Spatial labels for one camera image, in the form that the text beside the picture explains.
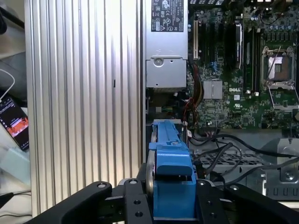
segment screw hole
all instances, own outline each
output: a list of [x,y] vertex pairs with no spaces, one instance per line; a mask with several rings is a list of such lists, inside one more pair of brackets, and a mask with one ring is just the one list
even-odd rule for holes
[[100,183],[100,184],[98,185],[98,188],[104,188],[104,187],[106,187],[106,184],[105,184],[105,183]]
[[140,203],[141,203],[141,201],[139,201],[139,200],[134,201],[134,204],[140,204]]
[[140,212],[140,211],[138,211],[138,212],[135,213],[135,216],[136,216],[136,217],[141,217],[141,216],[143,216],[143,213]]
[[216,218],[216,217],[217,217],[217,215],[216,215],[214,212],[210,213],[210,216],[211,216],[212,218]]
[[129,183],[130,184],[137,184],[137,180],[130,180]]

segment metal bracket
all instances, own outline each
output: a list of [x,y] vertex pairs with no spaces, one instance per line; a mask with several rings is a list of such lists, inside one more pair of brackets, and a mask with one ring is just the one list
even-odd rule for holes
[[197,180],[196,198],[198,208],[196,211],[200,223],[229,224],[220,198],[215,194],[214,188],[207,180]]

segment ridged metal panel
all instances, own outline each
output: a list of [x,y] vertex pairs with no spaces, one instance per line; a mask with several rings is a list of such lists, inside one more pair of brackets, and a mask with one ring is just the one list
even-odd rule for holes
[[139,0],[25,0],[33,215],[141,163]]

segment bolt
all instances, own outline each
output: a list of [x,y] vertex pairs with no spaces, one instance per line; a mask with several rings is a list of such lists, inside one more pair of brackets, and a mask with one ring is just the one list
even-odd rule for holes
[[199,183],[201,186],[203,186],[203,185],[206,184],[204,181],[198,181],[198,183]]
[[100,183],[100,184],[98,185],[98,188],[104,188],[104,187],[106,187],[106,184],[105,184],[105,183]]
[[233,189],[233,190],[238,190],[238,189],[239,189],[239,188],[238,188],[237,186],[235,186],[235,185],[230,186],[230,188]]

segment white charging cable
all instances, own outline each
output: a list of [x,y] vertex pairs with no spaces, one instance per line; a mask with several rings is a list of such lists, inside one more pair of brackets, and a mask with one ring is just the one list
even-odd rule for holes
[[6,90],[6,92],[2,95],[2,97],[0,97],[0,103],[1,103],[1,101],[2,101],[2,99],[5,97],[5,95],[8,93],[8,91],[10,91],[10,89],[14,86],[14,84],[15,84],[15,79],[14,79],[14,77],[9,73],[9,72],[7,72],[7,71],[5,71],[5,70],[3,70],[3,69],[0,69],[0,71],[3,71],[4,73],[6,73],[6,74],[8,74],[12,79],[13,79],[13,83],[12,83],[12,85],[8,88],[8,90]]

